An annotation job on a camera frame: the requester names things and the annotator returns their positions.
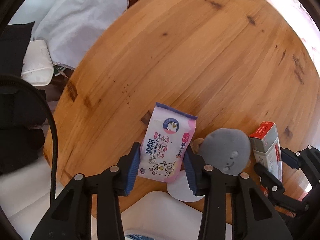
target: wood grain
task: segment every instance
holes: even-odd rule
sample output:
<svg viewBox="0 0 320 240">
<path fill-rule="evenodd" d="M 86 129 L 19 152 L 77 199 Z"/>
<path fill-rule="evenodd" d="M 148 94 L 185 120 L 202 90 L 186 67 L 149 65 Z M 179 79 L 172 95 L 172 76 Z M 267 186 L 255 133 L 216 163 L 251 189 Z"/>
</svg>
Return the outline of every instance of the wood grain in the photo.
<svg viewBox="0 0 320 240">
<path fill-rule="evenodd" d="M 58 179 L 115 165 L 141 142 L 156 101 L 198 116 L 194 138 L 218 128 L 249 135 L 272 121 L 282 147 L 319 148 L 319 99 L 305 47 L 265 0 L 140 0 L 88 51 L 61 96 Z M 51 150 L 49 133 L 49 160 Z M 245 171 L 259 183 L 253 164 Z M 307 181 L 284 165 L 284 185 L 299 198 Z M 166 185 L 138 177 L 121 210 L 154 190 Z"/>
</svg>

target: wet wipes packet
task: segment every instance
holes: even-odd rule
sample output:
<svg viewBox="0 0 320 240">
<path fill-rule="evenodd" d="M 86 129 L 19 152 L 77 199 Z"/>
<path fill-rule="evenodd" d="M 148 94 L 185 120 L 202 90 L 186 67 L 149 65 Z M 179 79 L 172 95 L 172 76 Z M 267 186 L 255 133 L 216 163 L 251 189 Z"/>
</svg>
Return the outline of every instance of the wet wipes packet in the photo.
<svg viewBox="0 0 320 240">
<path fill-rule="evenodd" d="M 156 103 L 140 153 L 138 176 L 162 182 L 176 179 L 198 117 Z"/>
</svg>

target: gray round cushion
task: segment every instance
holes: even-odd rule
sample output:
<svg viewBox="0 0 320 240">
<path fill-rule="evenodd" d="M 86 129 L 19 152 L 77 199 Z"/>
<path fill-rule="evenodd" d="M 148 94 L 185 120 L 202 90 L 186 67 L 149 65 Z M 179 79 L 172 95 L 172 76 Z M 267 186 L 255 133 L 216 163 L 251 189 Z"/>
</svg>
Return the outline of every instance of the gray round cushion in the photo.
<svg viewBox="0 0 320 240">
<path fill-rule="evenodd" d="M 221 128 L 206 136 L 198 154 L 206 164 L 237 176 L 246 167 L 250 152 L 250 141 L 244 132 Z"/>
</svg>

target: metal screw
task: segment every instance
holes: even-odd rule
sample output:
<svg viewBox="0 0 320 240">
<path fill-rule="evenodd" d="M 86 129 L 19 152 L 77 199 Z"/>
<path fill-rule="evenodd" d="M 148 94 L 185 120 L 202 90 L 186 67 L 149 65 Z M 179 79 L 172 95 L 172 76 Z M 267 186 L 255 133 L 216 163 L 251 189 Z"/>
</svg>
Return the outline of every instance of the metal screw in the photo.
<svg viewBox="0 0 320 240">
<path fill-rule="evenodd" d="M 119 167 L 118 166 L 111 166 L 110 167 L 110 171 L 111 172 L 117 172 L 117 171 L 119 171 Z"/>
<path fill-rule="evenodd" d="M 75 180 L 81 180 L 81 179 L 83 179 L 83 175 L 82 174 L 77 174 L 76 176 L 75 176 Z"/>
<path fill-rule="evenodd" d="M 248 178 L 249 178 L 249 174 L 246 173 L 246 172 L 241 172 L 240 177 L 241 177 L 242 179 L 248 179 Z"/>
<path fill-rule="evenodd" d="M 205 166 L 204 166 L 204 169 L 205 169 L 206 171 L 213 171 L 213 166 L 212 166 L 212 165 L 205 165 Z"/>
</svg>

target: black hose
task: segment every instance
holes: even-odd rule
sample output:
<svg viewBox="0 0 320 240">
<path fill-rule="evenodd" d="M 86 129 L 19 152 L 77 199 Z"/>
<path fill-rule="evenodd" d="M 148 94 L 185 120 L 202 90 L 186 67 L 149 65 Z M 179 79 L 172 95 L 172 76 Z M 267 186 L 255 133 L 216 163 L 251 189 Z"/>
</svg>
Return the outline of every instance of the black hose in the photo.
<svg viewBox="0 0 320 240">
<path fill-rule="evenodd" d="M 54 122 L 53 115 L 51 110 L 43 98 L 43 96 L 39 93 L 39 91 L 34 88 L 31 84 L 24 81 L 23 79 L 17 78 L 15 76 L 9 75 L 0 75 L 0 87 L 8 86 L 8 87 L 17 87 L 23 91 L 28 92 L 29 94 L 35 96 L 38 102 L 41 105 L 45 115 L 47 116 L 48 123 L 51 130 L 52 135 L 52 167 L 51 167 L 51 182 L 50 182 L 50 206 L 56 198 L 56 176 L 57 176 L 57 164 L 58 164 L 58 134 L 57 127 Z"/>
</svg>

